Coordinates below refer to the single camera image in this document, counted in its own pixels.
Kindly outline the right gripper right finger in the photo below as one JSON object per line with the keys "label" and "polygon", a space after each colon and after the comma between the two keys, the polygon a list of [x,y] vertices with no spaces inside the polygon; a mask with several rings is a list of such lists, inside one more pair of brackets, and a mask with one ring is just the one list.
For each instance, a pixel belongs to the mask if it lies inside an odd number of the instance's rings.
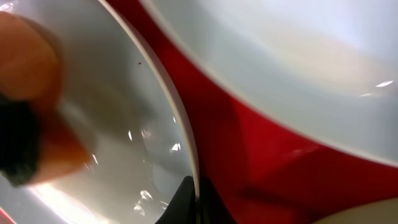
{"label": "right gripper right finger", "polygon": [[237,224],[210,179],[200,180],[200,223]]}

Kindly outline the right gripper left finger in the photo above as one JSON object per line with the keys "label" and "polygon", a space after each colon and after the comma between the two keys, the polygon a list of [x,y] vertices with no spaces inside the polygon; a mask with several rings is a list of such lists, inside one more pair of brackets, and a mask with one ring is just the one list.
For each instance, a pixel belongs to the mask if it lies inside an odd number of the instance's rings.
{"label": "right gripper left finger", "polygon": [[197,210],[193,178],[186,176],[163,215],[155,224],[196,224]]}

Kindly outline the light blue plate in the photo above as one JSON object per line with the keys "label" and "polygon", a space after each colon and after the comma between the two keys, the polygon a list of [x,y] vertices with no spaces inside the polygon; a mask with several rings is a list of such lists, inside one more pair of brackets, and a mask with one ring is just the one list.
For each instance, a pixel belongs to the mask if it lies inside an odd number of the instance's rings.
{"label": "light blue plate", "polygon": [[209,79],[281,126],[397,165],[397,0],[145,0]]}
{"label": "light blue plate", "polygon": [[397,198],[344,210],[313,224],[397,224]]}
{"label": "light blue plate", "polygon": [[168,73],[106,1],[1,1],[51,36],[65,62],[58,111],[90,155],[31,187],[1,179],[16,223],[156,223],[186,176],[199,196],[195,141]]}

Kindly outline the green and orange sponge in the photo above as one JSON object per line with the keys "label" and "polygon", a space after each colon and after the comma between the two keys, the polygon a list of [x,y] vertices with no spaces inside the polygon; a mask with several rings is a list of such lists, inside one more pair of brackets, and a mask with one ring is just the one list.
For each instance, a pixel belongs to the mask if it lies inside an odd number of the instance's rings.
{"label": "green and orange sponge", "polygon": [[90,160],[56,112],[63,62],[50,38],[1,12],[1,175],[13,187],[70,174]]}

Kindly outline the red plastic tray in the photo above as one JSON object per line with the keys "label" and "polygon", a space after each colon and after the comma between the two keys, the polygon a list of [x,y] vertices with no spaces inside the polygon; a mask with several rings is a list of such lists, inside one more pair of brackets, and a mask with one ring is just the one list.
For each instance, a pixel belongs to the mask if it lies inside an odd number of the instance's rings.
{"label": "red plastic tray", "polygon": [[143,1],[106,2],[144,38],[180,97],[197,153],[200,218],[201,178],[210,179],[237,223],[311,223],[397,198],[397,165],[338,151],[272,121],[209,79]]}

